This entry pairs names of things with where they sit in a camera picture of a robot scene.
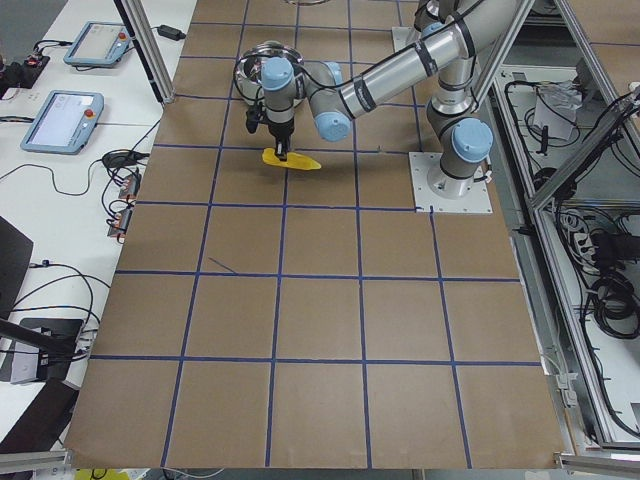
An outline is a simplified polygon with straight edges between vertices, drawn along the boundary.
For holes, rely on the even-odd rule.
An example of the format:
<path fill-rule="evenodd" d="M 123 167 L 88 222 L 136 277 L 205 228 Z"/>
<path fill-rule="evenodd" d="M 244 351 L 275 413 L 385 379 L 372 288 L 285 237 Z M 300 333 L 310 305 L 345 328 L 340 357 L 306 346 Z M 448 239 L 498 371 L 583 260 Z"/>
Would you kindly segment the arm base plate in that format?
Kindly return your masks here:
<path fill-rule="evenodd" d="M 424 213 L 476 214 L 493 213 L 482 167 L 474 175 L 457 180 L 441 169 L 438 152 L 410 152 L 409 163 L 415 210 Z"/>
<path fill-rule="evenodd" d="M 393 27 L 391 34 L 395 52 L 399 52 L 423 38 L 423 32 L 414 27 Z"/>

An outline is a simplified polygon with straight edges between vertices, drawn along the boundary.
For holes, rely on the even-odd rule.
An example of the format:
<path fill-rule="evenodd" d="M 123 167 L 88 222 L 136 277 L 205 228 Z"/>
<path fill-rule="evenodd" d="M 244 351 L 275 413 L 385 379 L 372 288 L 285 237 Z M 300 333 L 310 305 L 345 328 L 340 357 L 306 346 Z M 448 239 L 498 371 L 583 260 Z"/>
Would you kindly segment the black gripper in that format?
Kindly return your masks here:
<path fill-rule="evenodd" d="M 280 161 L 286 161 L 289 153 L 291 137 L 294 133 L 294 110 L 285 112 L 287 119 L 271 119 L 268 114 L 270 110 L 263 104 L 254 104 L 247 108 L 245 126 L 250 134 L 255 134 L 258 126 L 264 124 L 268 127 L 269 133 L 275 139 L 274 155 Z"/>

